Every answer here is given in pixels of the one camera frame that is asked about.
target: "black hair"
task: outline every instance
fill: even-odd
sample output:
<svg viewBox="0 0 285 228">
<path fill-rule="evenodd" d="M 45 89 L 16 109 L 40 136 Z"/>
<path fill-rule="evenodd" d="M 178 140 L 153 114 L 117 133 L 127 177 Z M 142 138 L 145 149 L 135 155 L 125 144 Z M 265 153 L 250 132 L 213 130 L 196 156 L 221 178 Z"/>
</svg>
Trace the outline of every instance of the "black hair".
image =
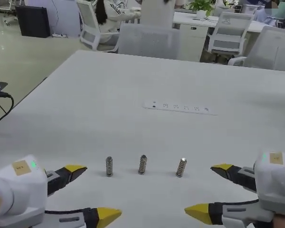
<svg viewBox="0 0 285 228">
<path fill-rule="evenodd" d="M 104 0 L 97 0 L 95 14 L 98 24 L 105 24 L 106 20 L 108 19 L 108 15 L 105 12 Z"/>
</svg>

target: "yellow fingertip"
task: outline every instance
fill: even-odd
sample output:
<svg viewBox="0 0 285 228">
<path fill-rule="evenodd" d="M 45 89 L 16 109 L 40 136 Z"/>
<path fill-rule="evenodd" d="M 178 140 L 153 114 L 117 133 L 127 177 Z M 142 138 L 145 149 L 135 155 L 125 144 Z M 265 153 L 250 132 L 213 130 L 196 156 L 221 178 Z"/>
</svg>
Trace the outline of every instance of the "yellow fingertip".
<svg viewBox="0 0 285 228">
<path fill-rule="evenodd" d="M 211 168 L 217 168 L 217 169 L 223 169 L 223 170 L 227 170 L 229 169 L 231 166 L 230 164 L 220 164 L 220 165 L 214 165 Z"/>
<path fill-rule="evenodd" d="M 211 218 L 209 215 L 209 204 L 201 203 L 188 208 L 185 208 L 187 215 L 207 224 L 212 225 Z"/>
<path fill-rule="evenodd" d="M 113 208 L 97 208 L 99 221 L 96 228 L 104 228 L 121 216 L 122 211 Z"/>
<path fill-rule="evenodd" d="M 79 169 L 86 169 L 86 166 L 83 166 L 83 165 L 66 165 L 64 168 L 66 168 L 70 172 L 75 172 Z"/>
</svg>

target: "tiled floor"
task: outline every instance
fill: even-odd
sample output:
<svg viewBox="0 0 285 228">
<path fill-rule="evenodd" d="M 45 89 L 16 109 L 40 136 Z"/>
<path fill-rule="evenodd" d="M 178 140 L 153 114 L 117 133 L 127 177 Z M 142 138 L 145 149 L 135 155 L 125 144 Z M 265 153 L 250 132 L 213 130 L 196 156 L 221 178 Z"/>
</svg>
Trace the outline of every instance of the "tiled floor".
<svg viewBox="0 0 285 228">
<path fill-rule="evenodd" d="M 17 22 L 6 26 L 0 14 L 0 81 L 18 103 L 45 77 L 78 49 L 87 49 L 78 39 L 21 36 Z M 10 101 L 0 99 L 8 110 Z"/>
</svg>

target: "coil spring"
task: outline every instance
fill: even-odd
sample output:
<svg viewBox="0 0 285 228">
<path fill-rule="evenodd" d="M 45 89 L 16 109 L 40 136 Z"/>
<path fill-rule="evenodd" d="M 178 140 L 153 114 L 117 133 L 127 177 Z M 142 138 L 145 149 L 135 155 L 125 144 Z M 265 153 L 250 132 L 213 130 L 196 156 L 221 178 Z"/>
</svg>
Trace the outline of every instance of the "coil spring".
<svg viewBox="0 0 285 228">
<path fill-rule="evenodd" d="M 187 164 L 187 160 L 185 158 L 182 158 L 180 160 L 179 166 L 178 166 L 177 171 L 176 171 L 176 176 L 177 177 L 182 177 L 183 176 L 186 164 Z"/>
<path fill-rule="evenodd" d="M 140 175 L 143 175 L 146 172 L 146 166 L 147 166 L 147 156 L 142 155 L 141 160 L 139 162 L 139 169 L 138 169 L 138 173 Z"/>
<path fill-rule="evenodd" d="M 111 177 L 113 175 L 113 159 L 112 157 L 107 157 L 105 160 L 106 175 Z"/>
</svg>

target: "power outlet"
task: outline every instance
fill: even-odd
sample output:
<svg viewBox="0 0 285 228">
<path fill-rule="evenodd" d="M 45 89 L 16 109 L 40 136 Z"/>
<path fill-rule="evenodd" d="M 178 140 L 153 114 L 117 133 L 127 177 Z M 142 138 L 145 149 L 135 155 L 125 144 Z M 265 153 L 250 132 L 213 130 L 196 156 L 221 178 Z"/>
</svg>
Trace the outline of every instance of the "power outlet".
<svg viewBox="0 0 285 228">
<path fill-rule="evenodd" d="M 215 115 L 212 110 L 208 107 L 201 107 L 196 105 L 185 105 L 178 103 L 168 103 L 168 102 L 158 102 L 158 101 L 145 101 L 143 103 L 144 108 L 149 109 L 158 109 L 158 110 L 167 110 L 167 111 L 176 111 L 183 113 L 196 113 L 196 114 L 208 114 Z"/>
</svg>

